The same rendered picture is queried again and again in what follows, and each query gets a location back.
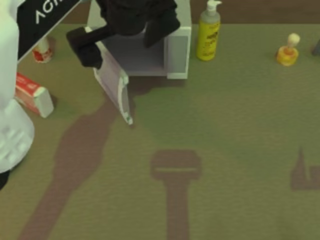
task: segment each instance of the white lettering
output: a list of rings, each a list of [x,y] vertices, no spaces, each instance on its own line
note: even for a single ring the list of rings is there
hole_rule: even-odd
[[[45,0],[44,4],[43,4],[43,11],[48,14],[51,13],[51,11],[54,9],[54,5],[52,4],[52,2],[50,2],[50,0]]]
[[[35,11],[35,23],[38,25],[40,23],[40,18],[46,18],[46,15],[44,15],[42,12],[36,10]]]

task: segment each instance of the pump bottle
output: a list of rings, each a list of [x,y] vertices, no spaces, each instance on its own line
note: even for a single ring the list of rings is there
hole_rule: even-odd
[[[206,10],[200,15],[196,56],[202,61],[210,61],[216,56],[221,21],[217,6],[221,3],[208,0]]]

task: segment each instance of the open door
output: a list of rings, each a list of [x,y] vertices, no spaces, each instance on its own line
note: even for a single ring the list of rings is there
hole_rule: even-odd
[[[89,33],[92,29],[85,27],[85,31]],[[101,52],[103,62],[100,69],[94,68],[94,76],[114,105],[119,109],[125,122],[132,125],[134,121],[130,114],[127,89],[129,76],[101,41],[97,42],[96,45]]]

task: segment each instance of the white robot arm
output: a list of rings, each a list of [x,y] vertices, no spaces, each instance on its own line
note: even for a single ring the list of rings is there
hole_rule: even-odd
[[[14,99],[19,61],[81,0],[0,0],[0,175],[29,151],[35,128]]]

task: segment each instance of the yellow bottle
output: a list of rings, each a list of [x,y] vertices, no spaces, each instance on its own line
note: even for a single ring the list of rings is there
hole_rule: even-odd
[[[221,19],[217,5],[221,3],[208,0],[206,10],[200,15],[196,56],[202,61],[210,61],[216,56]]]
[[[300,42],[300,36],[298,34],[296,33],[290,34],[288,37],[287,46],[280,47],[277,52],[277,55],[276,55],[277,62],[287,67],[295,64],[299,57],[299,52],[295,48],[295,46],[297,46],[299,42]]]

